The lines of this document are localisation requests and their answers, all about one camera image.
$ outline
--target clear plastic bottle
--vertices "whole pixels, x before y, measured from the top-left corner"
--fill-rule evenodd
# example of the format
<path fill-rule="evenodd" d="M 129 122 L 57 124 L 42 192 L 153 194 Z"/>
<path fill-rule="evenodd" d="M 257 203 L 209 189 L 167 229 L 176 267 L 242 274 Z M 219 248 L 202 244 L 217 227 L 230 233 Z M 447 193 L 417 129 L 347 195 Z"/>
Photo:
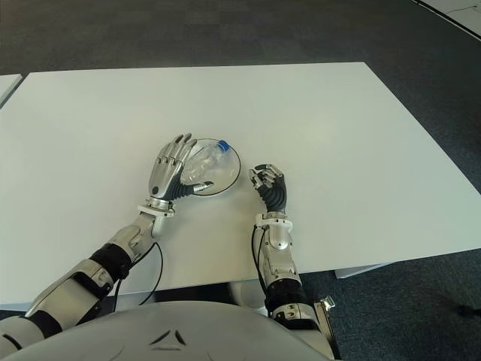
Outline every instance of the clear plastic bottle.
<path fill-rule="evenodd" d="M 212 143 L 186 161 L 181 180 L 184 184 L 196 184 L 203 181 L 206 174 L 216 167 L 222 167 L 222 161 L 227 154 L 229 145 L 226 141 Z"/>

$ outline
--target robot finger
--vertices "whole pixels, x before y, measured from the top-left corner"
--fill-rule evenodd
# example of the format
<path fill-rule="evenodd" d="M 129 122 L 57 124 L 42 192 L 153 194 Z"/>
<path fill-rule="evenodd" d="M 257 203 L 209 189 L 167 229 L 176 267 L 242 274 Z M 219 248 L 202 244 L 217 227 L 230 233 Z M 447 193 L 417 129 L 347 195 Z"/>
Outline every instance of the robot finger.
<path fill-rule="evenodd" d="M 270 169 L 265 169 L 264 171 L 262 171 L 262 174 L 264 175 L 264 177 L 272 178 L 273 182 L 274 179 L 277 178 L 277 175 Z"/>
<path fill-rule="evenodd" d="M 253 186 L 256 189 L 258 189 L 263 184 L 256 171 L 254 171 L 253 169 L 249 169 L 249 178 L 250 181 L 253 182 Z"/>
<path fill-rule="evenodd" d="M 192 148 L 197 144 L 197 139 L 191 139 L 186 143 L 186 146 L 180 151 L 179 156 L 177 157 L 182 163 L 187 160 L 187 157 L 190 154 Z"/>
<path fill-rule="evenodd" d="M 206 190 L 207 188 L 213 186 L 213 182 L 207 181 L 204 183 L 198 183 L 192 185 L 192 194 L 195 192 L 199 192 L 201 190 Z"/>
<path fill-rule="evenodd" d="M 274 181 L 275 181 L 275 178 L 272 177 L 270 174 L 265 174 L 264 173 L 264 177 L 262 178 L 262 181 L 264 182 L 264 184 L 266 186 L 268 186 L 269 188 L 272 187 L 272 184 L 274 184 Z"/>
<path fill-rule="evenodd" d="M 185 139 L 187 139 L 187 141 L 188 141 L 191 136 L 192 135 L 190 133 L 188 133 L 188 134 L 185 134 L 185 135 L 181 136 L 180 138 L 176 138 L 174 147 L 172 148 L 169 156 L 174 158 L 175 160 L 177 160 L 180 153 L 182 152 L 182 149 L 186 146 Z"/>
<path fill-rule="evenodd" d="M 171 156 L 172 150 L 175 148 L 177 143 L 182 139 L 183 135 L 178 135 L 177 137 L 174 138 L 173 141 L 171 141 L 169 144 L 167 144 L 159 154 L 159 158 L 166 157 L 169 158 Z"/>
<path fill-rule="evenodd" d="M 259 165 L 256 165 L 256 167 L 254 167 L 254 169 L 256 171 L 263 171 L 264 169 L 267 169 L 269 164 L 259 164 Z"/>
<path fill-rule="evenodd" d="M 267 169 L 274 173 L 276 177 L 282 177 L 284 175 L 274 164 L 267 164 Z"/>

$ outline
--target gray carpet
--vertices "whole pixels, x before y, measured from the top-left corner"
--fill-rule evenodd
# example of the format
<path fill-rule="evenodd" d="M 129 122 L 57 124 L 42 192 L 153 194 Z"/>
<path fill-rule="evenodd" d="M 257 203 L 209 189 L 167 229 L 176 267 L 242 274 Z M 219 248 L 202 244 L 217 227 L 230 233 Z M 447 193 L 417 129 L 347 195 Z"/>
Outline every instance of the gray carpet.
<path fill-rule="evenodd" d="M 0 74 L 364 61 L 481 191 L 481 42 L 409 0 L 0 1 Z M 479 265 L 472 251 L 303 279 L 337 301 L 346 361 L 478 360 L 481 320 L 452 308 L 481 307 Z"/>

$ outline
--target black joint segment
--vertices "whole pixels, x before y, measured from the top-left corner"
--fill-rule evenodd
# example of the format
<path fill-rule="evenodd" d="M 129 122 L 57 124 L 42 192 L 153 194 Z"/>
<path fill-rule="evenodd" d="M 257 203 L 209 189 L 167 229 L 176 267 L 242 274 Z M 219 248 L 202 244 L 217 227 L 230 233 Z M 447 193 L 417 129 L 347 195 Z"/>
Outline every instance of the black joint segment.
<path fill-rule="evenodd" d="M 104 299 L 104 297 L 112 290 L 110 284 L 105 284 L 103 287 L 99 287 L 92 278 L 83 272 L 76 272 L 71 278 L 98 299 Z"/>
<path fill-rule="evenodd" d="M 45 338 L 49 338 L 62 331 L 60 323 L 45 311 L 40 310 L 36 311 L 30 317 L 21 317 L 33 322 L 41 330 Z"/>
<path fill-rule="evenodd" d="M 315 329 L 319 330 L 314 320 L 308 319 L 297 319 L 297 320 L 287 320 L 283 312 L 280 312 L 274 318 L 275 321 L 286 327 L 287 329 Z"/>
<path fill-rule="evenodd" d="M 179 174 L 176 175 L 175 178 L 172 180 L 171 185 L 165 193 L 165 201 L 174 201 L 175 199 L 190 196 L 194 193 L 193 185 L 187 186 L 180 182 L 181 174 L 182 172 L 179 172 Z"/>
<path fill-rule="evenodd" d="M 119 279 L 127 278 L 129 269 L 132 267 L 129 255 L 116 244 L 105 244 L 90 259 L 104 267 L 114 283 Z"/>
<path fill-rule="evenodd" d="M 17 342 L 17 340 L 15 338 L 13 338 L 12 336 L 10 335 L 7 335 L 6 333 L 4 335 L 2 335 L 3 338 L 6 338 L 8 341 L 10 341 L 12 343 L 13 346 L 15 346 L 15 348 L 17 350 L 22 350 L 22 345 L 19 344 Z"/>
<path fill-rule="evenodd" d="M 284 212 L 286 209 L 287 195 L 283 188 L 267 188 L 258 189 L 265 207 L 268 212 Z"/>
<path fill-rule="evenodd" d="M 102 311 L 102 306 L 100 302 L 94 304 L 92 308 L 90 308 L 86 314 L 83 315 L 82 319 L 78 321 L 77 325 L 80 325 L 85 322 L 89 322 L 97 317 L 98 313 Z"/>
<path fill-rule="evenodd" d="M 284 278 L 269 285 L 265 292 L 265 307 L 272 313 L 276 308 L 289 303 L 309 305 L 302 285 L 291 278 Z"/>

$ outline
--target white surface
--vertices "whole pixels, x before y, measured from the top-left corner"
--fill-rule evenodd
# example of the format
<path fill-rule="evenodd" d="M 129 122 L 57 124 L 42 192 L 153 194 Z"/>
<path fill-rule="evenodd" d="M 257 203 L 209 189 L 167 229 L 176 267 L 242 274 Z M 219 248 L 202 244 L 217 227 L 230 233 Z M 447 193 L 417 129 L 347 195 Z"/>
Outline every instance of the white surface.
<path fill-rule="evenodd" d="M 424 2 L 481 35 L 481 2 L 479 0 L 424 0 Z"/>
<path fill-rule="evenodd" d="M 254 278 L 260 197 L 250 166 L 289 188 L 300 272 L 481 247 L 481 196 L 364 63 L 30 74 L 0 111 L 0 303 L 28 302 L 136 217 L 175 135 L 224 138 L 238 182 L 181 199 L 161 288 Z M 145 291 L 149 255 L 123 292 Z"/>
<path fill-rule="evenodd" d="M 0 75 L 0 104 L 22 79 L 20 74 Z"/>
<path fill-rule="evenodd" d="M 363 265 L 361 267 L 351 267 L 351 268 L 342 268 L 334 270 L 336 274 L 336 278 L 348 278 L 356 275 L 360 275 L 364 272 L 372 271 L 373 269 L 384 267 L 385 265 L 390 265 L 391 263 L 380 263 L 377 265 Z"/>

